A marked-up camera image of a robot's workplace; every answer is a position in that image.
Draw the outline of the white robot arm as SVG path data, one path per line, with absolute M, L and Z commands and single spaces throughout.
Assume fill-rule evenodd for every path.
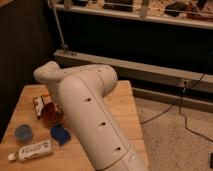
M 91 64 L 62 69 L 49 61 L 33 76 L 66 116 L 96 171 L 149 171 L 104 102 L 117 85 L 114 68 Z

